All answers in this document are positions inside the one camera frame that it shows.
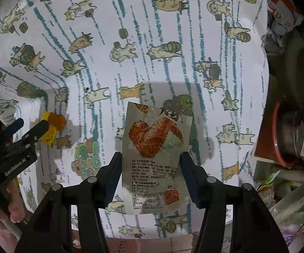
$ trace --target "chicken wing image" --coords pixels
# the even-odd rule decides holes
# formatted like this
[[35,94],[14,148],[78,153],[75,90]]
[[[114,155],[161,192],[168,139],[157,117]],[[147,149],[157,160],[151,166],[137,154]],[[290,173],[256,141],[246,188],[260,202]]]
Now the chicken wing image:
[[150,126],[146,122],[136,121],[130,129],[129,138],[143,157],[152,158],[163,146],[169,131],[182,141],[177,124],[166,117],[160,118]]

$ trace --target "silver screw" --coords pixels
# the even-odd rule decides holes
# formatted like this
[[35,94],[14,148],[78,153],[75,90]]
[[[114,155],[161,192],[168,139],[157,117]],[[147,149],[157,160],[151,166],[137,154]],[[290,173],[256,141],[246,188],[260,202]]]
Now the silver screw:
[[207,182],[214,183],[214,182],[216,182],[216,178],[213,177],[213,176],[209,176],[209,177],[207,178]]
[[56,191],[59,190],[61,188],[61,185],[59,183],[55,183],[53,184],[53,186],[51,187],[52,190]]
[[95,176],[91,176],[88,178],[88,182],[90,182],[90,183],[97,182],[97,178]]
[[252,190],[253,186],[250,184],[250,183],[245,183],[243,184],[243,187],[246,189],[246,190]]

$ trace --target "human hand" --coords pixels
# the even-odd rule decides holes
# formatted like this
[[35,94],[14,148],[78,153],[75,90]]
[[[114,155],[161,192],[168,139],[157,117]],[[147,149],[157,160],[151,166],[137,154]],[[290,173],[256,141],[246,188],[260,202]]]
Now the human hand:
[[[18,187],[14,181],[11,181],[7,187],[7,192],[11,195],[8,204],[8,211],[11,213],[11,221],[13,223],[20,222],[25,216],[22,199],[19,195]],[[13,253],[15,251],[18,240],[8,230],[2,221],[7,220],[8,216],[0,209],[0,246],[7,252]]]

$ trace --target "white and orange plastic bag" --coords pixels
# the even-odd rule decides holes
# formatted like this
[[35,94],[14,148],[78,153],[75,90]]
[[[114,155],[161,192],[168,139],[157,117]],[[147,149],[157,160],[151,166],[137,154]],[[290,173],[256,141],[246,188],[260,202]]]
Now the white and orange plastic bag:
[[123,136],[122,185],[127,214],[161,213],[186,205],[179,167],[192,117],[129,102]]

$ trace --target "red stamp label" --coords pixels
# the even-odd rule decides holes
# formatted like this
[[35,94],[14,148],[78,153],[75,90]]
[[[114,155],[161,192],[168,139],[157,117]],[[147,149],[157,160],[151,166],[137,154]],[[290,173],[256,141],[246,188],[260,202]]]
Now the red stamp label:
[[178,191],[175,189],[165,191],[165,204],[176,202],[179,200]]

